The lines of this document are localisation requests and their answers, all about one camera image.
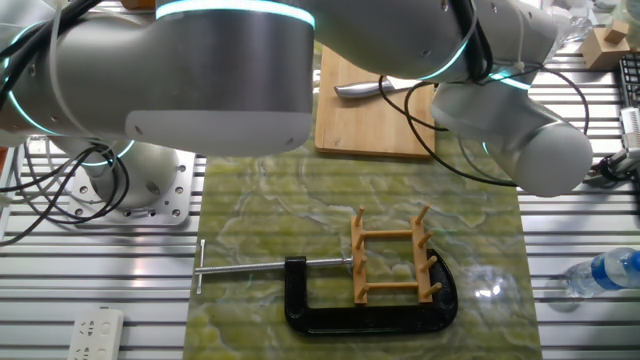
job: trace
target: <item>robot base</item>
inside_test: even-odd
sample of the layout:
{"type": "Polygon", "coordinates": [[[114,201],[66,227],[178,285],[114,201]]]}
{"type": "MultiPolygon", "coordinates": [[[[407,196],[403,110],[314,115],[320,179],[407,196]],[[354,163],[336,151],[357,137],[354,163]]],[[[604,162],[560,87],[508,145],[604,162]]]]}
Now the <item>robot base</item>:
{"type": "MultiPolygon", "coordinates": [[[[173,185],[149,206],[139,209],[118,208],[107,216],[76,225],[79,228],[104,227],[174,227],[189,219],[191,205],[191,185],[195,166],[195,154],[177,151],[179,167],[173,185]]],[[[93,190],[89,177],[78,169],[73,181],[73,195],[87,201],[100,201],[93,190]]],[[[78,216],[91,216],[104,206],[104,202],[88,204],[73,198],[69,200],[67,211],[78,216]]]]}

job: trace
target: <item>glass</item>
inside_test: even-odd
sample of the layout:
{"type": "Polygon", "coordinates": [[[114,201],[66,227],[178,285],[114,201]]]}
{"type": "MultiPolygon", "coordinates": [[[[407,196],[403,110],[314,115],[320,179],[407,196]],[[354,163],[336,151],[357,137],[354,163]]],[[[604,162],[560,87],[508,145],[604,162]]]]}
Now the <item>glass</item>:
{"type": "Polygon", "coordinates": [[[640,1],[622,0],[611,13],[611,20],[629,24],[629,34],[625,39],[632,48],[640,46],[640,1]]]}
{"type": "Polygon", "coordinates": [[[545,0],[543,9],[558,27],[556,41],[547,59],[567,42],[582,41],[593,28],[589,20],[590,2],[588,0],[545,0]]]}

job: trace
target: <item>metal rod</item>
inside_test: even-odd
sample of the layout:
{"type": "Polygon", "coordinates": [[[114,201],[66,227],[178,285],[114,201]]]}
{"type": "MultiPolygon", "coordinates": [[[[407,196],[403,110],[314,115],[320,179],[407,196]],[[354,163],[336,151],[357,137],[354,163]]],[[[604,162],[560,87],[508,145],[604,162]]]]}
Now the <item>metal rod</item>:
{"type": "MultiPolygon", "coordinates": [[[[204,266],[204,244],[205,240],[200,240],[200,267],[204,266]]],[[[196,294],[202,294],[202,274],[198,274],[198,288],[196,289],[196,294]]]]}
{"type": "MultiPolygon", "coordinates": [[[[353,258],[348,259],[322,259],[307,261],[308,267],[330,267],[341,265],[353,265],[353,258]]],[[[284,269],[284,262],[266,263],[266,264],[248,264],[248,265],[230,265],[218,267],[199,267],[196,268],[196,274],[225,274],[245,271],[266,271],[284,269]]]]}

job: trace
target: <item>marble board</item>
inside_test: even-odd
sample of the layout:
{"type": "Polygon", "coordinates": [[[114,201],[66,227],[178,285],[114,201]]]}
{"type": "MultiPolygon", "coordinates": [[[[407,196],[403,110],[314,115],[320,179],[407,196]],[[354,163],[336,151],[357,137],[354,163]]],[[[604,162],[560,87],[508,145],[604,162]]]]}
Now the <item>marble board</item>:
{"type": "MultiPolygon", "coordinates": [[[[321,50],[316,46],[318,70],[321,50]]],[[[470,171],[454,135],[436,138],[440,156],[470,171]]],[[[504,176],[480,144],[465,146],[481,168],[504,176]]],[[[311,138],[277,156],[209,158],[198,239],[206,239],[205,266],[349,257],[350,217],[360,205],[367,229],[389,230],[406,229],[426,203],[425,230],[435,232],[428,246],[450,267],[460,299],[444,331],[305,338],[285,321],[282,271],[207,275],[201,295],[194,277],[184,359],[541,359],[514,188],[463,179],[431,160],[320,154],[311,138]]],[[[415,281],[410,242],[371,241],[366,253],[368,281],[415,281]]],[[[199,250],[195,259],[199,265],[199,250]]],[[[313,307],[354,306],[345,267],[311,269],[308,286],[313,307]]],[[[414,290],[369,296],[371,305],[417,301],[414,290]]]]}

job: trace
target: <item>black cable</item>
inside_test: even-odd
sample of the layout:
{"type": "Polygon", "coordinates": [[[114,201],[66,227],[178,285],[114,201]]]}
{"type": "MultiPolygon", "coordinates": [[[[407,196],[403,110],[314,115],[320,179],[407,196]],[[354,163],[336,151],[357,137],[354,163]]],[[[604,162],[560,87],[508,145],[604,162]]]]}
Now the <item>black cable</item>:
{"type": "MultiPolygon", "coordinates": [[[[398,111],[399,113],[401,113],[404,116],[407,116],[407,113],[404,112],[404,110],[402,110],[398,105],[396,105],[391,99],[389,99],[389,96],[387,95],[387,93],[384,91],[384,88],[382,87],[382,81],[384,80],[384,76],[380,76],[380,78],[378,79],[378,90],[380,91],[380,95],[382,95],[382,98],[384,99],[384,101],[387,102],[387,104],[389,104],[392,108],[394,108],[396,111],[398,111]]],[[[439,127],[435,127],[431,124],[427,124],[426,122],[411,116],[411,120],[417,122],[418,124],[427,127],[433,131],[449,131],[449,129],[447,128],[439,128],[439,127]]]]}
{"type": "MultiPolygon", "coordinates": [[[[27,160],[27,166],[29,168],[29,173],[31,174],[31,178],[35,179],[36,178],[36,174],[35,174],[35,170],[34,170],[34,167],[33,167],[33,162],[31,161],[31,153],[29,152],[29,147],[27,146],[26,143],[23,144],[23,147],[24,147],[25,159],[27,160]]],[[[113,161],[113,159],[109,158],[108,156],[106,156],[106,154],[103,154],[103,157],[105,158],[105,160],[107,160],[107,163],[109,163],[110,161],[113,161]]],[[[114,189],[116,189],[116,191],[112,192],[112,194],[111,194],[112,196],[111,196],[110,201],[113,201],[115,199],[115,195],[116,195],[116,192],[117,192],[117,189],[118,189],[118,185],[119,185],[117,183],[118,179],[117,179],[117,176],[115,175],[115,171],[113,172],[113,174],[114,174],[114,189]]],[[[46,194],[46,192],[43,190],[42,186],[40,184],[37,184],[36,186],[38,187],[38,190],[40,190],[40,194],[48,202],[51,202],[52,201],[51,198],[46,194]]],[[[58,204],[54,203],[53,206],[54,206],[54,208],[56,210],[60,211],[62,214],[66,215],[66,216],[68,216],[68,217],[70,217],[72,219],[76,219],[76,220],[87,220],[87,219],[89,219],[89,220],[91,220],[90,217],[86,217],[86,216],[83,217],[83,216],[77,216],[75,214],[72,214],[72,213],[64,210],[63,208],[61,208],[58,204]]],[[[49,220],[51,222],[57,222],[58,221],[58,220],[53,219],[53,218],[47,218],[47,220],[49,220]]]]}
{"type": "Polygon", "coordinates": [[[49,178],[51,178],[51,177],[55,176],[55,175],[56,175],[56,174],[58,174],[60,171],[62,171],[62,169],[64,169],[64,167],[65,167],[65,165],[64,165],[64,164],[62,164],[62,165],[60,165],[58,168],[56,168],[55,170],[53,170],[53,171],[51,171],[51,172],[49,172],[49,173],[47,173],[47,174],[45,174],[45,175],[41,176],[41,177],[40,177],[40,178],[38,178],[37,180],[33,180],[33,181],[28,182],[28,183],[26,183],[26,184],[22,184],[22,183],[20,183],[20,184],[18,184],[18,185],[16,185],[16,186],[11,186],[11,187],[8,187],[8,188],[0,188],[0,193],[7,193],[7,192],[13,192],[13,191],[20,191],[20,190],[24,190],[24,189],[30,188],[30,187],[32,187],[32,186],[35,186],[36,184],[39,184],[39,183],[41,183],[41,182],[43,182],[43,181],[45,181],[45,180],[47,180],[47,179],[49,179],[49,178]]]}
{"type": "Polygon", "coordinates": [[[478,76],[478,80],[484,80],[491,74],[493,71],[493,53],[491,52],[491,45],[489,45],[489,41],[484,34],[484,30],[482,30],[482,25],[480,25],[480,21],[476,24],[476,33],[474,36],[477,36],[480,41],[480,46],[482,51],[484,52],[484,60],[486,62],[484,71],[480,73],[478,76]]]}
{"type": "Polygon", "coordinates": [[[26,44],[27,41],[33,37],[33,35],[35,35],[38,31],[40,31],[40,29],[42,29],[43,26],[44,26],[44,23],[35,25],[31,29],[29,29],[27,32],[25,32],[13,44],[7,46],[4,50],[0,52],[0,59],[7,58],[15,54],[16,52],[18,52],[18,50],[22,49],[24,44],[26,44]]]}
{"type": "MultiPolygon", "coordinates": [[[[98,148],[100,150],[93,151],[93,152],[104,151],[104,146],[98,146],[98,148]]],[[[106,157],[106,155],[104,155],[104,153],[102,155],[105,156],[105,159],[107,159],[107,162],[112,161],[112,159],[109,159],[108,157],[106,157]]],[[[29,156],[27,155],[26,158],[27,158],[27,163],[29,163],[29,156]]],[[[118,206],[120,206],[120,204],[124,201],[125,197],[129,193],[129,188],[130,188],[131,184],[130,184],[129,172],[127,171],[126,166],[124,165],[122,160],[120,160],[120,158],[115,157],[115,159],[116,159],[118,165],[120,166],[120,169],[122,170],[124,178],[125,178],[125,187],[124,187],[122,195],[120,196],[118,201],[113,203],[113,200],[115,199],[115,197],[117,195],[118,189],[120,188],[120,180],[119,180],[119,176],[117,175],[117,172],[116,172],[117,169],[113,169],[112,170],[112,173],[113,173],[113,176],[114,176],[114,179],[113,179],[113,191],[111,192],[111,195],[110,195],[109,199],[107,199],[107,201],[105,202],[105,205],[100,210],[98,210],[98,212],[96,212],[95,214],[93,214],[90,217],[79,217],[79,216],[76,216],[74,214],[71,214],[71,213],[61,209],[59,206],[57,206],[55,204],[55,200],[54,199],[49,199],[49,197],[46,194],[43,193],[43,196],[45,197],[45,199],[47,199],[49,201],[49,203],[53,203],[54,207],[56,209],[60,210],[64,215],[67,215],[67,216],[69,216],[71,218],[76,219],[75,221],[58,220],[58,219],[55,219],[55,218],[47,216],[47,220],[49,220],[50,222],[55,223],[55,224],[63,224],[63,225],[84,224],[84,223],[89,222],[91,220],[94,220],[94,219],[97,219],[97,218],[100,218],[100,217],[104,217],[107,214],[111,213],[113,210],[115,210],[118,206]]],[[[27,204],[29,205],[29,207],[31,207],[31,209],[36,214],[42,215],[42,211],[40,211],[31,201],[27,201],[27,204]]]]}
{"type": "Polygon", "coordinates": [[[473,32],[465,44],[466,47],[462,56],[466,60],[469,78],[474,80],[478,79],[478,76],[484,72],[484,63],[482,60],[485,54],[476,32],[477,25],[474,25],[475,28],[471,28],[473,19],[477,19],[477,14],[475,14],[476,9],[469,0],[450,0],[449,5],[453,9],[453,14],[455,15],[460,32],[473,32]]]}
{"type": "Polygon", "coordinates": [[[613,155],[607,155],[605,157],[602,158],[602,160],[600,160],[600,163],[598,163],[598,168],[600,170],[600,175],[602,175],[603,178],[609,180],[609,181],[613,181],[615,183],[618,183],[620,181],[627,181],[627,180],[631,180],[631,177],[633,176],[633,173],[628,172],[624,175],[624,177],[620,177],[614,173],[611,172],[611,167],[610,167],[610,162],[611,162],[611,158],[613,157],[613,155]]]}
{"type": "MultiPolygon", "coordinates": [[[[75,171],[78,170],[78,168],[80,167],[82,162],[85,161],[95,149],[96,149],[95,147],[94,148],[89,148],[89,149],[83,151],[82,153],[80,153],[79,158],[77,158],[76,164],[73,165],[73,168],[71,169],[71,173],[70,174],[75,173],[75,171]]],[[[14,237],[12,239],[9,239],[9,240],[5,240],[5,241],[0,241],[0,247],[13,245],[13,244],[17,243],[18,241],[24,239],[27,235],[31,234],[31,232],[33,232],[33,230],[36,227],[38,227],[38,225],[40,225],[40,223],[42,223],[45,220],[45,218],[49,215],[49,213],[51,213],[51,210],[53,209],[53,204],[56,201],[58,201],[58,199],[62,195],[62,192],[64,191],[65,186],[67,186],[67,184],[69,183],[70,180],[71,180],[71,176],[66,176],[64,178],[64,180],[62,181],[62,185],[60,185],[60,188],[58,189],[56,194],[53,196],[53,201],[54,202],[50,203],[49,206],[47,206],[47,208],[40,214],[40,216],[36,219],[36,221],[33,222],[33,224],[31,224],[25,231],[23,231],[22,233],[20,233],[16,237],[14,237]]]]}
{"type": "Polygon", "coordinates": [[[424,142],[424,140],[422,139],[422,137],[420,136],[420,134],[418,133],[418,130],[416,130],[415,125],[413,125],[413,119],[411,118],[411,114],[410,114],[410,110],[409,110],[409,100],[411,99],[411,95],[413,94],[414,91],[416,91],[417,89],[423,87],[423,86],[427,86],[429,84],[427,83],[420,83],[420,84],[416,84],[414,85],[411,89],[409,89],[409,92],[407,92],[407,95],[404,98],[404,112],[406,113],[406,118],[407,118],[407,122],[409,123],[409,127],[411,127],[411,131],[413,132],[413,135],[416,137],[416,139],[418,140],[418,142],[420,143],[420,145],[422,145],[422,147],[429,153],[429,155],[431,155],[431,157],[436,160],[437,162],[440,163],[440,165],[444,166],[445,168],[449,169],[450,171],[471,179],[471,180],[475,180],[481,183],[485,183],[485,184],[490,184],[490,185],[497,185],[497,186],[507,186],[507,187],[517,187],[517,185],[513,182],[508,182],[508,181],[494,181],[494,180],[489,180],[489,179],[485,179],[485,178],[481,178],[475,175],[471,175],[471,174],[467,174],[463,171],[460,171],[456,168],[454,168],[453,166],[449,165],[446,161],[442,160],[438,155],[436,155],[436,153],[431,150],[431,148],[424,142]]]}
{"type": "Polygon", "coordinates": [[[590,115],[589,115],[589,103],[587,103],[587,98],[582,93],[582,90],[580,90],[580,88],[578,87],[578,85],[576,85],[576,83],[571,81],[571,79],[569,79],[568,77],[564,76],[564,74],[562,74],[559,71],[551,70],[551,69],[547,68],[544,65],[542,66],[542,71],[545,71],[545,72],[548,72],[550,74],[553,74],[553,75],[559,77],[560,79],[564,80],[567,84],[569,84],[569,86],[571,86],[573,88],[573,90],[576,91],[578,96],[580,96],[580,100],[582,101],[582,105],[584,106],[584,134],[587,135],[587,131],[589,131],[589,121],[591,119],[590,119],[590,115]]]}
{"type": "MultiPolygon", "coordinates": [[[[98,5],[102,0],[76,0],[62,10],[60,18],[60,34],[74,24],[81,16],[98,5]]],[[[22,72],[27,68],[31,59],[43,50],[51,39],[53,20],[49,20],[40,27],[21,50],[9,62],[9,66],[2,73],[1,79],[7,79],[0,90],[0,110],[4,106],[9,92],[13,89],[22,72]]]]}

